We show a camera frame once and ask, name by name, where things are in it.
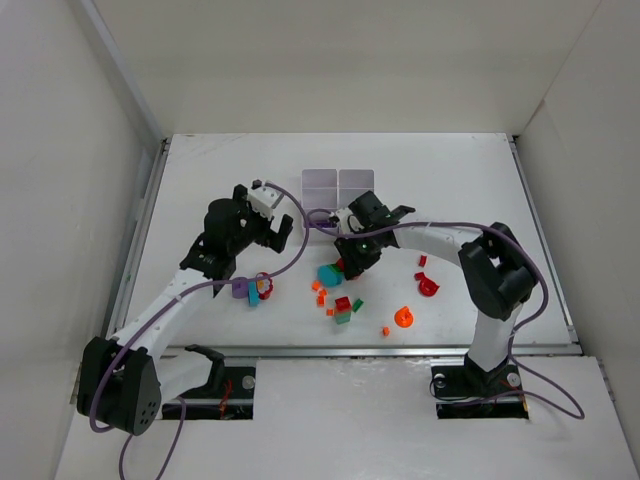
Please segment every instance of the white wall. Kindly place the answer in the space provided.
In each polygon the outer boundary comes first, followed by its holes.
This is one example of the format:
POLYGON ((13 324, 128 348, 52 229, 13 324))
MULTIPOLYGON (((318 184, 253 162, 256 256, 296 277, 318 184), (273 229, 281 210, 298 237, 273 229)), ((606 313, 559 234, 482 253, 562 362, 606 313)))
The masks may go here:
POLYGON ((63 0, 0 0, 0 476, 45 479, 142 144, 63 0))
POLYGON ((640 461, 640 2, 603 0, 518 146, 586 353, 640 461))
POLYGON ((97 0, 166 134, 521 133, 599 0, 97 0))

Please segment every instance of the screw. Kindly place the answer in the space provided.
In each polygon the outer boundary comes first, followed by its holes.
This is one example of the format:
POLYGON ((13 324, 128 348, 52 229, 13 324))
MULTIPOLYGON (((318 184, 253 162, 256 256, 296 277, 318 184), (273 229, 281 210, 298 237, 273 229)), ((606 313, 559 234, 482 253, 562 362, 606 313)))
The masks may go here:
POLYGON ((242 378, 242 388, 245 390, 251 390, 256 386, 256 379, 251 375, 246 375, 242 378))
POLYGON ((433 384, 436 388, 444 388, 447 386, 446 379, 447 377, 444 376, 444 373, 436 373, 433 376, 433 384))
POLYGON ((507 375, 507 382, 512 387, 519 387, 520 384, 522 383, 520 381, 520 375, 518 375, 517 373, 513 373, 513 372, 510 373, 509 375, 507 375))

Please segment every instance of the small orange block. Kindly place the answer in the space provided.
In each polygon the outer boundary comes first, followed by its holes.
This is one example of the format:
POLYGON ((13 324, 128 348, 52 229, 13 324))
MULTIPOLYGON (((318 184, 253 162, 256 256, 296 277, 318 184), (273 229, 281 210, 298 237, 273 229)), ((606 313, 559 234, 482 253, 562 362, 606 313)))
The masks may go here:
POLYGON ((409 328, 413 325, 413 313, 409 310, 409 307, 402 307, 398 310, 393 317, 396 321, 396 325, 402 328, 409 328))

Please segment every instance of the table surface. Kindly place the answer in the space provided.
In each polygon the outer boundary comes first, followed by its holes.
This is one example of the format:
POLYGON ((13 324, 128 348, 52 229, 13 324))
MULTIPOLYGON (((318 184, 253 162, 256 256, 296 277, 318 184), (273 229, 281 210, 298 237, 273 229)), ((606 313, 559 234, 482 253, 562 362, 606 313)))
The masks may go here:
MULTIPOLYGON (((260 360, 254 419, 188 421, 163 480, 638 480, 594 358, 529 358, 581 402, 578 421, 529 400, 530 420, 437 420, 427 360, 260 360)), ((550 385, 523 385, 571 408, 550 385)), ((133 440, 129 479, 155 478, 177 422, 133 440)), ((58 480, 112 480, 125 440, 75 415, 58 480)))
MULTIPOLYGON (((202 231, 209 202, 231 196, 238 183, 269 179, 300 196, 306 168, 371 168, 375 190, 390 208, 416 207, 434 220, 464 220, 509 225, 552 285, 541 240, 504 134, 245 134, 173 137, 128 319, 135 318, 166 287, 179 261, 202 231)), ((293 205, 277 213, 299 222, 293 205)), ((286 251, 251 246, 237 260, 236 275, 273 271, 293 257, 301 244, 295 228, 286 251)), ((257 308, 234 300, 228 287, 202 308, 172 342, 213 346, 424 347, 471 343, 476 308, 461 271, 430 257, 424 272, 441 285, 438 294, 418 293, 414 273, 419 253, 387 249, 382 260, 359 280, 333 289, 330 299, 348 295, 364 306, 350 323, 337 326, 315 305, 311 283, 318 266, 333 263, 330 241, 311 245, 287 274, 275 279, 272 297, 257 308), (401 329, 394 313, 409 306, 415 322, 401 329), (383 337, 383 326, 391 335, 383 337)), ((521 319, 540 304, 535 289, 521 319)), ((544 315, 523 329, 518 345, 570 343, 560 300, 551 288, 544 315)))

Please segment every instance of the purple block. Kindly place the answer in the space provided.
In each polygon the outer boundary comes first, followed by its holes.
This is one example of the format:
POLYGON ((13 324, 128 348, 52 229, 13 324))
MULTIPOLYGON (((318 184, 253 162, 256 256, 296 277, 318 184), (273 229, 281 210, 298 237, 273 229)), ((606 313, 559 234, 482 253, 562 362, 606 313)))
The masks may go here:
POLYGON ((231 295, 233 298, 247 298, 249 296, 249 283, 244 277, 238 277, 231 284, 231 295))

